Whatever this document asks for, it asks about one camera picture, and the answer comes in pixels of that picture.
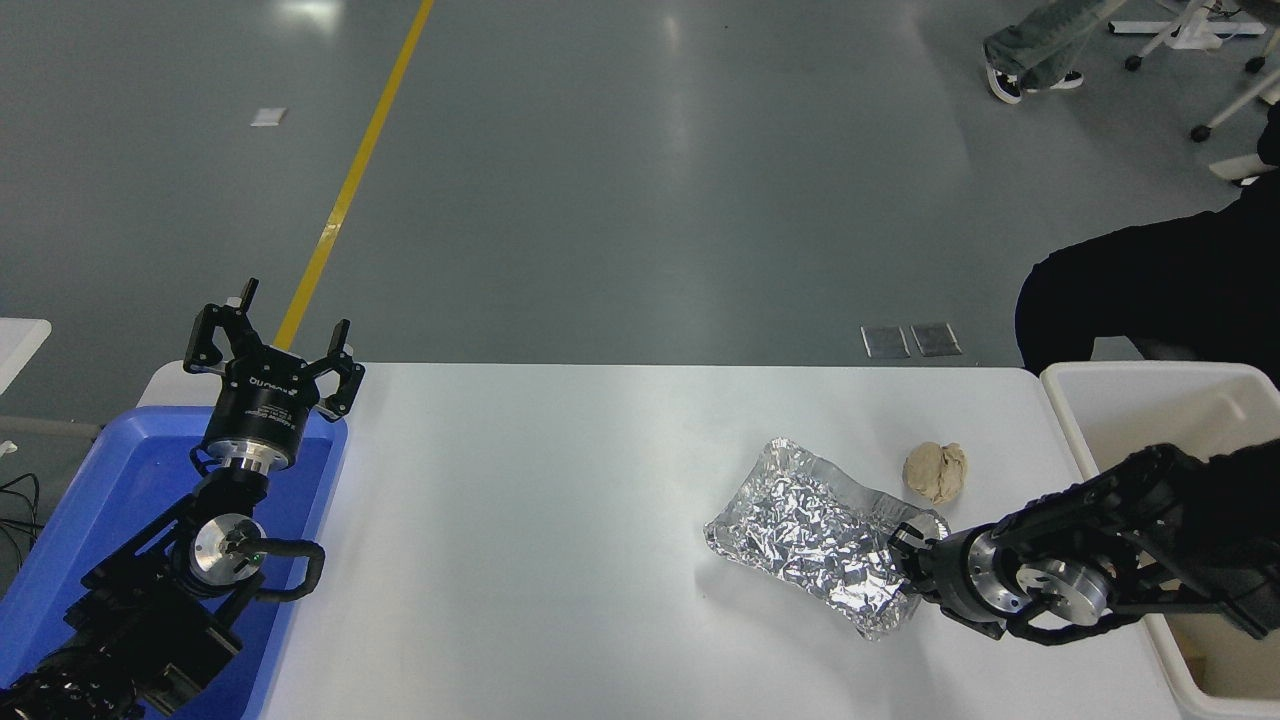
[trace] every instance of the blue bin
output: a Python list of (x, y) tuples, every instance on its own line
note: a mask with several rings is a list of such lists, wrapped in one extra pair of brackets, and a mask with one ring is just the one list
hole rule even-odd
[[(79, 579), (192, 491), (200, 477), (187, 454), (204, 437), (210, 411), (140, 407), (102, 430), (0, 602), (0, 687), (9, 687), (72, 637), (63, 614), (84, 593)], [(253, 511), (268, 536), (315, 539), (346, 442), (346, 421), (326, 423), (312, 413), (297, 462), (271, 474), (270, 492)], [(269, 557), (266, 587), (294, 587), (305, 568), (302, 560)], [(257, 717), (292, 614), (292, 603), (251, 603), (233, 628), (244, 650), (173, 717)], [(147, 707), (146, 717), (163, 716)]]

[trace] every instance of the foil package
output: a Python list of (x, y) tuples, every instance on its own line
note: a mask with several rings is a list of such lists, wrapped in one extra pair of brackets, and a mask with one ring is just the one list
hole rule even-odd
[(888, 537), (911, 521), (946, 537), (946, 521), (864, 487), (836, 465), (786, 438), (764, 446), (724, 510), (705, 527), (712, 550), (804, 588), (879, 639), (906, 623), (918, 596), (901, 592)]

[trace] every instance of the black sleeve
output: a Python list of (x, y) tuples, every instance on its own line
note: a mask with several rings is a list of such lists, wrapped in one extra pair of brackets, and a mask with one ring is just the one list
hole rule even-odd
[(1267, 113), (1267, 127), (1258, 138), (1258, 156), (1268, 165), (1280, 165), (1280, 102)]

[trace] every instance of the silver flange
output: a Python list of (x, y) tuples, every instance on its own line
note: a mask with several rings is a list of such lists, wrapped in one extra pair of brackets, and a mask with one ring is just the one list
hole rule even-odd
[(205, 523), (191, 543), (191, 571), (210, 585), (229, 585), (257, 573), (261, 555), (243, 555), (229, 548), (244, 539), (266, 537), (262, 525), (238, 512), (227, 512)]
[(289, 464), (288, 457), (279, 450), (251, 439), (220, 439), (209, 443), (205, 452), (216, 457), (223, 468), (242, 468), (264, 475)]
[(969, 546), (969, 579), (987, 605), (1010, 615), (1020, 612), (1032, 598), (1015, 592), (1000, 582), (996, 575), (996, 546), (991, 542), (989, 530), (974, 538)]
[(1111, 585), (1093, 568), (1062, 560), (1037, 560), (1018, 569), (1024, 591), (1051, 596), (1050, 612), (1076, 625), (1096, 625), (1107, 609)]

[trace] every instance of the white bin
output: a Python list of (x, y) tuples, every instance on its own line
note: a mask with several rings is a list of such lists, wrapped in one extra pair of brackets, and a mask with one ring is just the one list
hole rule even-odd
[[(1280, 437), (1280, 392), (1248, 365), (1064, 363), (1041, 379), (1087, 478), (1160, 442), (1207, 460)], [(1280, 717), (1280, 632), (1258, 642), (1216, 616), (1149, 615), (1143, 621), (1174, 697), (1189, 715)], [(1183, 659), (1170, 626), (1190, 660)], [(1199, 684), (1188, 664), (1197, 666)]]

